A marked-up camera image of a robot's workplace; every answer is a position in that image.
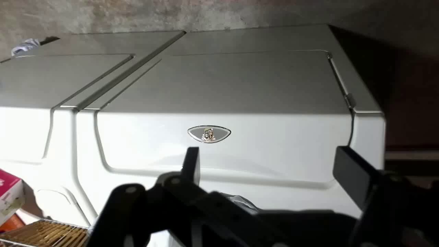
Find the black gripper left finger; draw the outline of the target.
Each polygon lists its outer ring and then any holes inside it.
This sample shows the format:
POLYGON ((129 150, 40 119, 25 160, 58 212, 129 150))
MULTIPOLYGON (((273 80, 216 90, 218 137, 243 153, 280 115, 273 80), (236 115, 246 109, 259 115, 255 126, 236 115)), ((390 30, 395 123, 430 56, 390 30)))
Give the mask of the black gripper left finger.
POLYGON ((198 182, 198 167, 199 167, 199 148, 198 146, 188 146, 181 174, 190 181, 196 183, 198 182))

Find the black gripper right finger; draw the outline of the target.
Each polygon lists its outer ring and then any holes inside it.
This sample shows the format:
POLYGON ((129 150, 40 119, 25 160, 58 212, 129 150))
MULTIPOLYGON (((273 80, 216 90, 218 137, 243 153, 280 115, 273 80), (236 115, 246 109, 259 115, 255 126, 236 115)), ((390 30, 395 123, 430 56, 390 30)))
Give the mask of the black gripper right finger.
POLYGON ((336 148, 332 174, 349 197, 368 211, 376 204, 376 193, 386 175, 347 145, 336 148))

